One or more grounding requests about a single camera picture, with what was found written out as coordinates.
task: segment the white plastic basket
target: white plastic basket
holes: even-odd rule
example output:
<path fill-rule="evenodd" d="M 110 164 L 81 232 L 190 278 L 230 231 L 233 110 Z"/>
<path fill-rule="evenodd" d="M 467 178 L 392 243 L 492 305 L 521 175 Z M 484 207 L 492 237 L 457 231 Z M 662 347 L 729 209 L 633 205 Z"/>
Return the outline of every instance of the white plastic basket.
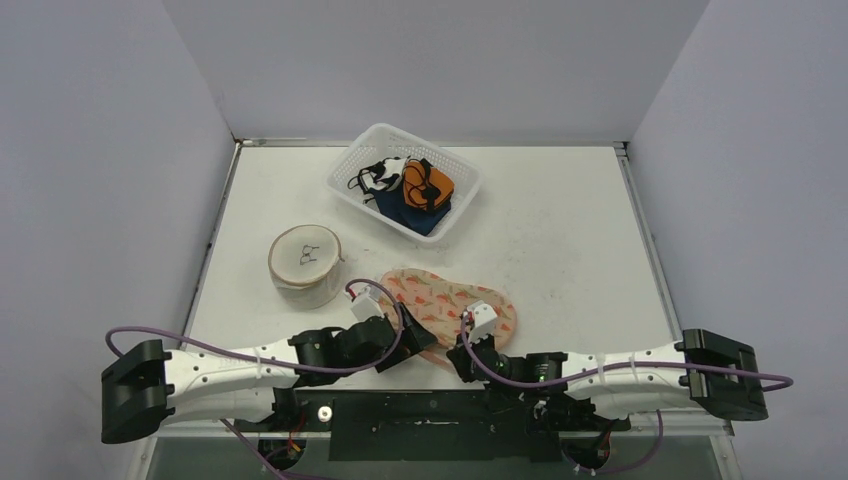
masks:
<path fill-rule="evenodd" d="M 376 202 L 362 203 L 366 197 L 358 187 L 347 188 L 348 181 L 356 176 L 360 169 L 386 157 L 406 157 L 407 155 L 411 155 L 412 158 L 426 158 L 454 182 L 451 209 L 427 236 L 413 232 L 383 216 L 377 209 Z M 372 125 L 360 135 L 339 156 L 327 175 L 327 187 L 339 198 L 422 243 L 435 243 L 441 240 L 459 220 L 482 183 L 480 170 L 462 157 L 385 123 Z"/>

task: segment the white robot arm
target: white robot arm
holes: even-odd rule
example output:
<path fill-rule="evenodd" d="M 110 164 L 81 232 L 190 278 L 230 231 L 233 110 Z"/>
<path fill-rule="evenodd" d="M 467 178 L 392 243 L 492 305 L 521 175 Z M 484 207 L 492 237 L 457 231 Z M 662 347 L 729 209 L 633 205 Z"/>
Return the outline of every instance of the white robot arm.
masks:
<path fill-rule="evenodd" d="M 359 295 L 351 308 L 359 322 L 349 329 L 309 330 L 287 341 L 233 351 L 163 350 L 159 340 L 140 343 L 102 374 L 102 441 L 132 441 L 160 425 L 187 420 L 259 423 L 291 417 L 298 408 L 296 388 L 333 383 L 369 362 L 379 372 L 436 342 L 402 304 L 404 328 L 397 339 L 373 295 Z M 682 342 L 650 350 L 508 357 L 494 349 L 494 309 L 478 302 L 464 315 L 474 321 L 468 344 L 460 334 L 447 354 L 457 374 L 519 402 L 541 401 L 550 411 L 565 404 L 562 415 L 582 415 L 590 423 L 688 407 L 730 420 L 768 416 L 760 380 L 748 375 L 757 372 L 753 349 L 725 337 L 687 330 Z M 392 350 L 397 344 L 401 348 Z M 698 369 L 680 368 L 693 363 Z M 699 371 L 712 367 L 733 367 L 731 372 L 739 375 Z M 589 408 L 575 410 L 575 403 Z"/>

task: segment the black metal bracket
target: black metal bracket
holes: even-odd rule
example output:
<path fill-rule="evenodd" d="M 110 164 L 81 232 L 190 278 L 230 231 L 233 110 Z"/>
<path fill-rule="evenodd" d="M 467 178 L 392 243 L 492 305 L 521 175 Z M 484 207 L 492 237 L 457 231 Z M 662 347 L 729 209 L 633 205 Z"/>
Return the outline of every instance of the black metal bracket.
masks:
<path fill-rule="evenodd" d="M 757 356 L 750 345 L 707 330 L 684 330 L 683 341 L 676 343 L 675 349 L 683 352 L 689 363 L 759 371 Z M 687 370 L 679 381 L 689 387 L 690 398 L 713 416 L 741 421 L 768 418 L 759 379 Z"/>
<path fill-rule="evenodd" d="M 144 438 L 174 413 L 167 400 L 173 386 L 165 383 L 165 361 L 170 358 L 171 354 L 162 348 L 162 340 L 147 340 L 103 371 L 101 442 L 126 443 Z"/>
<path fill-rule="evenodd" d="M 400 304 L 401 318 L 400 322 L 403 325 L 401 332 L 400 343 L 398 343 L 395 351 L 389 355 L 389 358 L 380 362 L 376 367 L 377 373 L 382 373 L 398 363 L 418 355 L 424 349 L 433 346 L 439 342 L 435 335 L 422 327 L 418 320 L 412 316 L 412 313 L 406 308 L 403 303 Z"/>

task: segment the orange fabric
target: orange fabric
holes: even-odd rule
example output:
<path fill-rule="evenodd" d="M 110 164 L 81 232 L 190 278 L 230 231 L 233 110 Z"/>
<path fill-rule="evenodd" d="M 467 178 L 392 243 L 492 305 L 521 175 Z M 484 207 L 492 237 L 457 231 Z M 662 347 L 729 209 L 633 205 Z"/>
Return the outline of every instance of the orange fabric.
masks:
<path fill-rule="evenodd" d="M 433 211 L 438 210 L 450 200 L 453 187 L 453 180 L 436 167 L 430 166 L 428 176 L 418 160 L 407 162 L 403 171 L 403 199 L 410 207 L 429 210 L 432 205 Z"/>

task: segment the red wire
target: red wire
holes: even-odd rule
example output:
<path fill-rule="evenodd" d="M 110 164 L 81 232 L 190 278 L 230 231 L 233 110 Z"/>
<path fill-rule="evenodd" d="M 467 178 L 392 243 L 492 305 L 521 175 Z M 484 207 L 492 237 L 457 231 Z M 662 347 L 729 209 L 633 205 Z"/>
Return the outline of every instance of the red wire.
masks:
<path fill-rule="evenodd" d="M 294 446 L 294 441 L 292 441 L 292 438 L 291 438 L 292 434 L 299 432 L 300 429 L 303 428 L 303 424 L 305 424 L 305 423 L 306 423 L 306 412 L 301 410 L 301 412 L 300 412 L 300 422 L 297 424 L 296 427 L 294 427 L 294 430 L 289 431 L 289 442 L 288 442 L 288 448 L 286 448 L 286 453 L 291 453 L 292 446 Z"/>

